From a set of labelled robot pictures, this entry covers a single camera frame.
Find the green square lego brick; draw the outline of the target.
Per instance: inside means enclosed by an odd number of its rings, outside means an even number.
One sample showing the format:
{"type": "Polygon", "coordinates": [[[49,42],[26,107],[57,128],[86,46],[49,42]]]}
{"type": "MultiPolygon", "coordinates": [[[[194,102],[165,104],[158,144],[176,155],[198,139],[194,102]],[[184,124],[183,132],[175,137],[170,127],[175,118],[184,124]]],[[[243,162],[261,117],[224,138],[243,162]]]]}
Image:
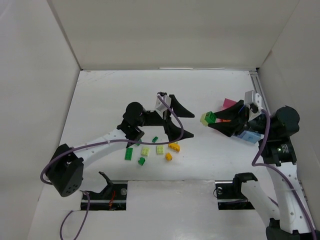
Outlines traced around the green square lego brick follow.
{"type": "Polygon", "coordinates": [[[200,122],[205,126],[208,127],[210,124],[214,124],[216,122],[216,115],[212,112],[205,112],[200,117],[200,122]]]}

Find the green lego plate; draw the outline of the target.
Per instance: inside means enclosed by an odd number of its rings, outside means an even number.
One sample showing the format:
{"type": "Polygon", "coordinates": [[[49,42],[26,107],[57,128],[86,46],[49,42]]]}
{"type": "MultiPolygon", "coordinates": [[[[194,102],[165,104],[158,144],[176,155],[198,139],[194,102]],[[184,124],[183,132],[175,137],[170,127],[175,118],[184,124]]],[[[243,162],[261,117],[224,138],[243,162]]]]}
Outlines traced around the green lego plate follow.
{"type": "Polygon", "coordinates": [[[132,155],[133,155],[133,148],[132,147],[128,147],[125,151],[125,155],[124,155],[124,159],[126,161],[131,161],[132,160],[132,155]]]}

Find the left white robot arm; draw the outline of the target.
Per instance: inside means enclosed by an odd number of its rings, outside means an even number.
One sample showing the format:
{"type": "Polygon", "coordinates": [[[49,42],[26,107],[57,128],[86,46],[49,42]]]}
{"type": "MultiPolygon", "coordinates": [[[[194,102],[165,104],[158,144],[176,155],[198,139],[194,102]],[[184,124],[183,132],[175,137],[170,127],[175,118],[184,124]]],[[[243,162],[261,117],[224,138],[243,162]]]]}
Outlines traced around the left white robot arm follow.
{"type": "Polygon", "coordinates": [[[102,185],[84,177],[88,166],[113,152],[135,144],[142,145],[141,138],[145,133],[141,127],[163,127],[168,144],[193,138],[180,119],[194,116],[173,94],[165,92],[157,93],[154,110],[145,110],[139,102],[131,102],[125,109],[122,122],[111,132],[82,146],[60,145],[42,170],[40,180],[52,185],[61,197],[68,197],[76,191],[100,193],[102,185]]]}

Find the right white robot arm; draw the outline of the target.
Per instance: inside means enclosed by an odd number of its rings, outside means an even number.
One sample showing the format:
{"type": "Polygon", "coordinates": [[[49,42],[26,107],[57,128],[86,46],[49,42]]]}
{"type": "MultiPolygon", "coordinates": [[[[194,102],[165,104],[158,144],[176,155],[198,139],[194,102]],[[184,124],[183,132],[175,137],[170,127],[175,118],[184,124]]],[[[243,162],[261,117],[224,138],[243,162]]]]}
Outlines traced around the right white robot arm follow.
{"type": "Polygon", "coordinates": [[[310,216],[307,201],[297,175],[297,157],[290,137],[299,130],[300,116],[283,106],[269,115],[259,103],[243,100],[218,112],[209,111],[202,123],[227,137],[248,130],[263,135],[251,165],[265,167],[270,175],[276,200],[261,188],[251,172],[237,173],[232,180],[233,191],[244,196],[265,225],[269,240],[318,240],[320,232],[310,216]]]}

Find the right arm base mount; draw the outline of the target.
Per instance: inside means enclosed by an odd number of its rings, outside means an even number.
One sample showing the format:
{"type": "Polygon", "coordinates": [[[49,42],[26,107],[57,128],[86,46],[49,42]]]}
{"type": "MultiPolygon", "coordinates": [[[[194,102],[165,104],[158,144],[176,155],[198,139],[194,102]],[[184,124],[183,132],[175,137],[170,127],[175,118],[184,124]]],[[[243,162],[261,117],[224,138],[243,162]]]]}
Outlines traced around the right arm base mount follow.
{"type": "Polygon", "coordinates": [[[247,181],[257,181],[253,173],[237,173],[232,180],[217,180],[213,195],[217,199],[218,209],[223,210],[254,210],[251,202],[242,194],[241,187],[247,181]]]}

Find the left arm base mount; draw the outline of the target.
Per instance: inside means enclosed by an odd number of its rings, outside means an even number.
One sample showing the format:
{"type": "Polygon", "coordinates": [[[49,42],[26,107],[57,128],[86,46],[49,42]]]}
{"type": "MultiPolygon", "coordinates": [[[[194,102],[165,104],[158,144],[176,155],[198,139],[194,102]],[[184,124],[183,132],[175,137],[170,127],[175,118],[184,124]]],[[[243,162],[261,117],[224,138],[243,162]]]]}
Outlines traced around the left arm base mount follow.
{"type": "Polygon", "coordinates": [[[111,180],[104,172],[98,172],[103,178],[103,189],[100,191],[86,192],[80,202],[80,210],[84,211],[89,207],[90,211],[125,211],[127,208],[128,181],[111,180]]]}

